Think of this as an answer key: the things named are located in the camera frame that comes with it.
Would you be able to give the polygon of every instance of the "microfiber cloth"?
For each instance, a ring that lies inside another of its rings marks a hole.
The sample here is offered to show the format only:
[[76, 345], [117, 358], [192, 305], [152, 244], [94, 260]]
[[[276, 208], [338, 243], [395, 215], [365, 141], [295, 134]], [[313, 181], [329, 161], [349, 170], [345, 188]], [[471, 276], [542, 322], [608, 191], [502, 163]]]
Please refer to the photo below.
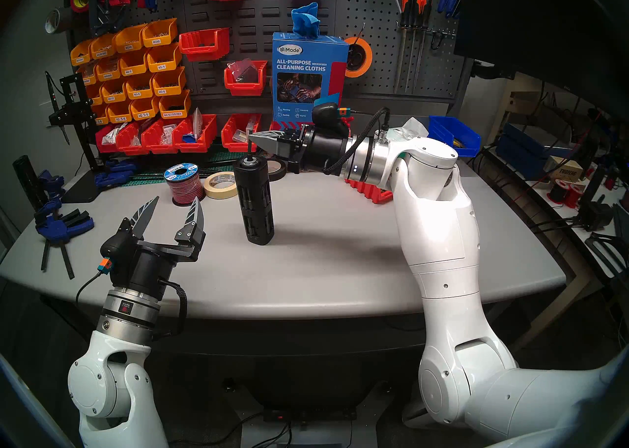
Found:
[[319, 23], [321, 23], [316, 17], [318, 10], [319, 5], [316, 3], [310, 3], [307, 6], [292, 10], [292, 32], [302, 37], [318, 37]]

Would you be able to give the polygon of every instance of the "cardboard box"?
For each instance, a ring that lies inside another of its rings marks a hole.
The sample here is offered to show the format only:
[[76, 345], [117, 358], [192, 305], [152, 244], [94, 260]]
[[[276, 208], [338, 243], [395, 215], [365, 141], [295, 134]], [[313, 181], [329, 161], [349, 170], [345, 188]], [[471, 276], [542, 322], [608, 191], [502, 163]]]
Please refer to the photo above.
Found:
[[337, 37], [273, 33], [273, 120], [298, 127], [312, 122], [315, 100], [340, 103], [348, 50]]
[[[544, 172], [551, 171], [564, 160], [565, 159], [562, 159], [561, 157], [549, 157], [548, 161], [544, 165]], [[569, 160], [548, 177], [550, 178], [551, 182], [553, 182], [555, 179], [562, 179], [563, 181], [573, 183], [581, 179], [581, 174], [583, 174], [583, 169], [581, 168], [581, 166], [574, 160]]]

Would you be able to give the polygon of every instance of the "gray table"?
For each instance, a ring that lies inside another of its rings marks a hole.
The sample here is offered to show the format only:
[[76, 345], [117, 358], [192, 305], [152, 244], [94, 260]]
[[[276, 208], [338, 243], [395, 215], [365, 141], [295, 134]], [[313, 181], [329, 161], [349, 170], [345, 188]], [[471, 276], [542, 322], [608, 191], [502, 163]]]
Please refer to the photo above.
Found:
[[[560, 286], [565, 275], [511, 209], [460, 165], [481, 231], [479, 280], [483, 302]], [[61, 251], [51, 247], [40, 271], [44, 240], [31, 222], [0, 265], [0, 276], [43, 294], [74, 301], [96, 273], [101, 244], [124, 217], [159, 196], [145, 239], [174, 243], [186, 208], [171, 203], [166, 184], [111, 189], [94, 202], [65, 204], [94, 217], [94, 229], [68, 244], [75, 279], [68, 280]], [[266, 246], [247, 241], [236, 198], [202, 201], [205, 243], [196, 263], [179, 264], [171, 280], [188, 297], [188, 316], [225, 319], [342, 318], [421, 311], [421, 296], [400, 248], [393, 205], [373, 204], [342, 179], [288, 174], [271, 183], [275, 237]], [[101, 276], [81, 302], [101, 305], [111, 282]], [[167, 288], [162, 314], [176, 316]]]

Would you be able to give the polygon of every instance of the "cleaning cloth box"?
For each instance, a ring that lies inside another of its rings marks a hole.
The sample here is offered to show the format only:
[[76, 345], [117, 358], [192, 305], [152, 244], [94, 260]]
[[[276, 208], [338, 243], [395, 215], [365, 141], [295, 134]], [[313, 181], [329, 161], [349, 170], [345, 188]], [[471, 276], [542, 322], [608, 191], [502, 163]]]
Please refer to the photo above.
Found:
[[273, 119], [281, 128], [312, 122], [315, 100], [338, 104], [343, 93], [349, 45], [320, 35], [317, 10], [292, 10], [293, 33], [273, 34]]

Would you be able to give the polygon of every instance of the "black monitor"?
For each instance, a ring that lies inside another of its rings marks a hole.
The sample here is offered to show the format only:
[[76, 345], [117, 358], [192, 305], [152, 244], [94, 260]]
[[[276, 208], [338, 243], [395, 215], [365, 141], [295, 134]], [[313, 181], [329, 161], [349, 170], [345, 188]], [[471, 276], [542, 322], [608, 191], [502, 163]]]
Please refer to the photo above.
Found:
[[462, 0], [455, 53], [629, 117], [629, 0]]

